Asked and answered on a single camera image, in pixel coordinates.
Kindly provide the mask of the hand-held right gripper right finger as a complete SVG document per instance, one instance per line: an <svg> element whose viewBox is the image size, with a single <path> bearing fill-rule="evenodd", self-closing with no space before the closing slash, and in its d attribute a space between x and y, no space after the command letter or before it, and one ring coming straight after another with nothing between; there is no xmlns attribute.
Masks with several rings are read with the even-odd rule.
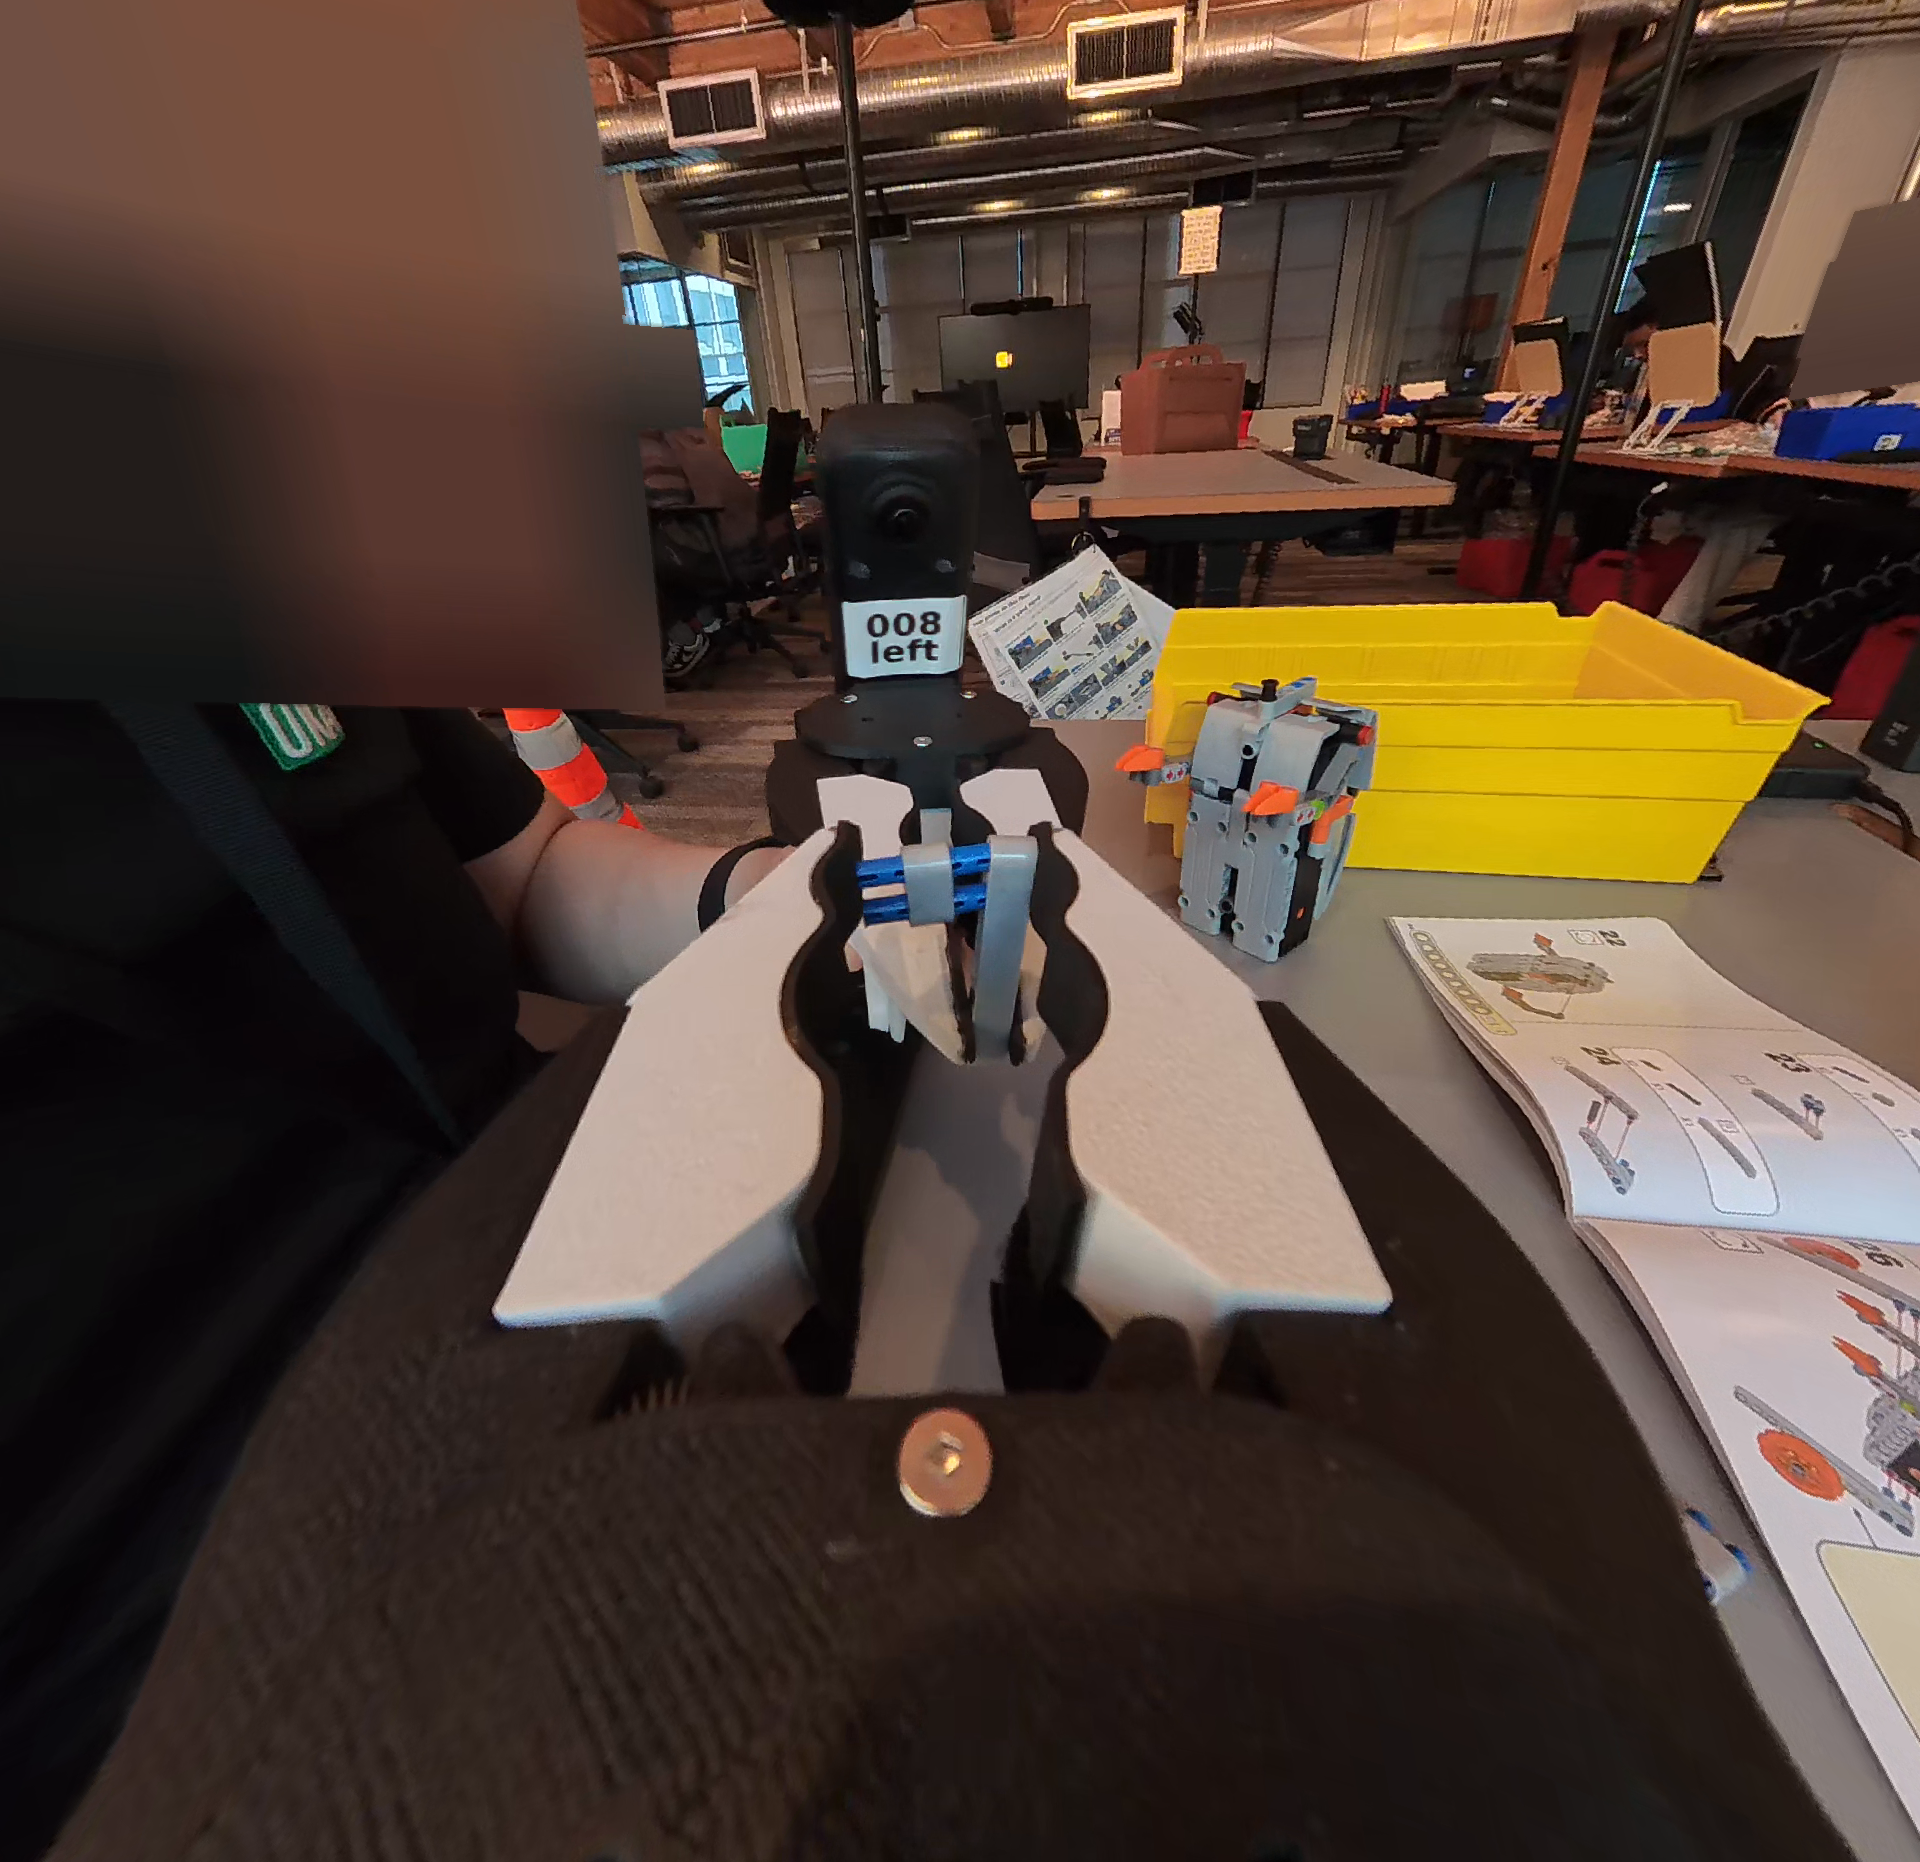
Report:
<svg viewBox="0 0 1920 1862"><path fill-rule="evenodd" d="M1252 992L1073 830L1039 826L1035 1331L1175 1321L1208 1367L1249 1314L1395 1291Z"/></svg>

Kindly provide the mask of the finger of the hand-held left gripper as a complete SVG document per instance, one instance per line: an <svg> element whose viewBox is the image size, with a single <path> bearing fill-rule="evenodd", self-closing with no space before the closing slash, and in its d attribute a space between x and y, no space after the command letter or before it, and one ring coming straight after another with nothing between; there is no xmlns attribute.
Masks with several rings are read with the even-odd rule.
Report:
<svg viewBox="0 0 1920 1862"><path fill-rule="evenodd" d="M1059 826L1040 772L995 766L956 787L956 846L982 846L993 837L1029 837L1035 826Z"/></svg>
<svg viewBox="0 0 1920 1862"><path fill-rule="evenodd" d="M863 860L899 859L901 830L917 821L908 787L871 775L840 775L816 782L822 822L850 821ZM968 1059L968 1041L950 992L948 926L854 926L848 961L862 963L867 1023L905 1039L917 1028L950 1063Z"/></svg>

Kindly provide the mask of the grey beam with blue pins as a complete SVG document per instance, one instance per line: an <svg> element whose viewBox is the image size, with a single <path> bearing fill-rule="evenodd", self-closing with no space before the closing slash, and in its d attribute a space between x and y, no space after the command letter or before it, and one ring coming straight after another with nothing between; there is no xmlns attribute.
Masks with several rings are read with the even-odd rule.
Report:
<svg viewBox="0 0 1920 1862"><path fill-rule="evenodd" d="M948 923L948 961L968 1059L1024 1053L1024 971L1029 906L1039 874L1035 837L993 837L950 846L956 915ZM901 855L859 863L863 926L908 923Z"/></svg>

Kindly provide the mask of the person's left forearm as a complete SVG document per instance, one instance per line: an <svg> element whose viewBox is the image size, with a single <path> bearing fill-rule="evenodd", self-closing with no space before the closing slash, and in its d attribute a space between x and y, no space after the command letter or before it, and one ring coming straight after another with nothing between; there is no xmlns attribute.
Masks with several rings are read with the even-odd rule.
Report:
<svg viewBox="0 0 1920 1862"><path fill-rule="evenodd" d="M610 821L573 818L552 794L467 879L504 928L519 985L585 1009L623 1003L700 937L700 901L722 860Z"/></svg>

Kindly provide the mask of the wooden background desk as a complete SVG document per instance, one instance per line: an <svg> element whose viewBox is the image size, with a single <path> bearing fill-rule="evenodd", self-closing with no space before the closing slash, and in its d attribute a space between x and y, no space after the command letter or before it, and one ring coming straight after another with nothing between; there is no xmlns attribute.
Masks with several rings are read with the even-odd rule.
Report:
<svg viewBox="0 0 1920 1862"><path fill-rule="evenodd" d="M1529 451L1533 458L1556 458L1559 437L1544 427L1504 427L1504 425L1476 425L1476 421L1415 421L1411 416L1389 416L1373 421L1354 421L1348 416L1337 418L1348 433L1383 437L1383 433L1422 433L1453 444L1477 444L1495 449ZM1659 481L1722 481L1722 477L1777 477L1777 481L1802 481L1802 485L1827 485L1827 487L1866 487L1866 491L1894 491L1904 495L1916 495L1916 461L1844 461L1844 458L1779 458L1770 451L1694 451L1697 433L1691 427L1679 430L1682 445L1661 445L1655 451L1624 449L1624 433L1618 427L1601 427L1596 437L1584 437L1577 445L1577 464L1612 469L1631 473L1652 473Z"/></svg>

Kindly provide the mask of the white printed leaflet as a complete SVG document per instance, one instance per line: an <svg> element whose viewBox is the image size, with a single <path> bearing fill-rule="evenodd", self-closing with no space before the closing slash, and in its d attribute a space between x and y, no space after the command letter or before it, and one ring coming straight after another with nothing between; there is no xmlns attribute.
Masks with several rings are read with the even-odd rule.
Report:
<svg viewBox="0 0 1920 1862"><path fill-rule="evenodd" d="M970 642L1005 700L1044 721L1144 721L1175 609L1101 548L1001 597Z"/></svg>

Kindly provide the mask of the black monitor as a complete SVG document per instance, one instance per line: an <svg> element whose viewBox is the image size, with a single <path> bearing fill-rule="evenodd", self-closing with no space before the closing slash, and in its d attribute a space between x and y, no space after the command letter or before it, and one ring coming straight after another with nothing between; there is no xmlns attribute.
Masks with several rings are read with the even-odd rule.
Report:
<svg viewBox="0 0 1920 1862"><path fill-rule="evenodd" d="M937 317L942 388L993 382L1001 408L1089 407L1091 306Z"/></svg>

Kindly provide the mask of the black wristband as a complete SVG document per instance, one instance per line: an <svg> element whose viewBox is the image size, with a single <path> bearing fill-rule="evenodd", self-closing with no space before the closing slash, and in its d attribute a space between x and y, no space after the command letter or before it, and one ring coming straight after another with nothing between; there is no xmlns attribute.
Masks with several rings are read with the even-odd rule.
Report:
<svg viewBox="0 0 1920 1862"><path fill-rule="evenodd" d="M719 916L739 897L758 888L788 855L791 855L791 846L784 846L769 837L728 847L709 868L705 884L700 888L700 906L696 906L700 933L709 933L715 923L719 923Z"/></svg>

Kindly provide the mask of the grey block robot model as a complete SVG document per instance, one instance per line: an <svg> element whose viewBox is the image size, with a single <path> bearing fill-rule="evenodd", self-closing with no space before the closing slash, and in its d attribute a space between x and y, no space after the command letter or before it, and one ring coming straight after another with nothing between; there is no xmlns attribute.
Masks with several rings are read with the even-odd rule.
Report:
<svg viewBox="0 0 1920 1862"><path fill-rule="evenodd" d="M1115 772L1188 797L1186 926L1280 961L1332 906L1376 761L1379 710L1302 677L1213 692L1194 746L1133 746Z"/></svg>

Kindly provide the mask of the orange traffic cone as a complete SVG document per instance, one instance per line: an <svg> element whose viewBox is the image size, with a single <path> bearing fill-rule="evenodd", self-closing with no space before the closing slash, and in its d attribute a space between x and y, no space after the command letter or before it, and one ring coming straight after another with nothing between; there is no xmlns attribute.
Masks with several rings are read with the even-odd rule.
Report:
<svg viewBox="0 0 1920 1862"><path fill-rule="evenodd" d="M610 789L609 772L562 708L504 705L503 721L519 759L573 818L643 830L631 801Z"/></svg>

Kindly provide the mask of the white air vent grille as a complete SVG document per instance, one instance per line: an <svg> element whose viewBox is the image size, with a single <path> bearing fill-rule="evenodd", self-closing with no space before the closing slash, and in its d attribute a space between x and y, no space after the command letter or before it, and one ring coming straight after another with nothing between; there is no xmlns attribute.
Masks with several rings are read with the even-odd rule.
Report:
<svg viewBox="0 0 1920 1862"><path fill-rule="evenodd" d="M1115 99L1186 80L1186 7L1101 17L1069 26L1069 99Z"/></svg>
<svg viewBox="0 0 1920 1862"><path fill-rule="evenodd" d="M768 140L762 73L709 73L658 85L671 150L748 146Z"/></svg>

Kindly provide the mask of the red container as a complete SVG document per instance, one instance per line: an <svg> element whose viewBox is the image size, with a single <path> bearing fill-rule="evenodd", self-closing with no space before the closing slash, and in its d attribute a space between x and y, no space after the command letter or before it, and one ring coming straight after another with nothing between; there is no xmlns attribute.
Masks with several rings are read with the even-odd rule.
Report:
<svg viewBox="0 0 1920 1862"><path fill-rule="evenodd" d="M1548 559L1544 565L1544 593L1566 585L1575 536L1553 536ZM1495 602L1514 602L1523 589L1529 560L1533 555L1530 536L1477 536L1466 541L1457 555L1457 583L1476 597Z"/></svg>
<svg viewBox="0 0 1920 1862"><path fill-rule="evenodd" d="M1703 551L1699 536L1652 541L1635 551L1594 551L1570 569L1569 616L1590 618L1601 602L1624 602L1659 618Z"/></svg>

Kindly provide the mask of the orange wheel beam assembly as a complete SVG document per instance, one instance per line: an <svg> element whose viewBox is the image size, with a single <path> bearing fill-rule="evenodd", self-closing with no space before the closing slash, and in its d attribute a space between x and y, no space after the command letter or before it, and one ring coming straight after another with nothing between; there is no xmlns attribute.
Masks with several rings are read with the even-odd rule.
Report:
<svg viewBox="0 0 1920 1862"><path fill-rule="evenodd" d="M1725 1537L1703 1509L1682 1507L1679 1515L1703 1590L1711 1607L1722 1607L1752 1582L1752 1564L1745 1550Z"/></svg>

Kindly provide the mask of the blue storage bin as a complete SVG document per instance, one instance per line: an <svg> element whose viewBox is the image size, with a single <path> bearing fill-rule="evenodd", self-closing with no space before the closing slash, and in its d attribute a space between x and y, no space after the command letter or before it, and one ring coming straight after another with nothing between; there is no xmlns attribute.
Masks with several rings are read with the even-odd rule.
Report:
<svg viewBox="0 0 1920 1862"><path fill-rule="evenodd" d="M1789 408L1777 458L1808 461L1901 461L1916 458L1916 401L1854 401Z"/></svg>

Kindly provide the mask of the silver air duct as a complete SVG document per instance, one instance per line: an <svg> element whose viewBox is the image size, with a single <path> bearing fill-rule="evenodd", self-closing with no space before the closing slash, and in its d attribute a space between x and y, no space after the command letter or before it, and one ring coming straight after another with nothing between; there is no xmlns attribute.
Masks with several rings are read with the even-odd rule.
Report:
<svg viewBox="0 0 1920 1862"><path fill-rule="evenodd" d="M1283 74L1321 69L1411 62L1453 50L1553 42L1582 19L1584 0L1368 0L1326 13L1236 13L1208 30L1188 17L1186 80L1115 99L1069 99L1069 36L1053 45L999 48L859 74L862 127L927 130L982 125L1013 114L1057 114L1078 105L1119 105L1141 96L1186 99L1255 95ZM748 146L804 150L843 143L843 104L833 79L762 74L768 140ZM609 169L636 169L664 156L662 104L646 99L598 114L598 150Z"/></svg>

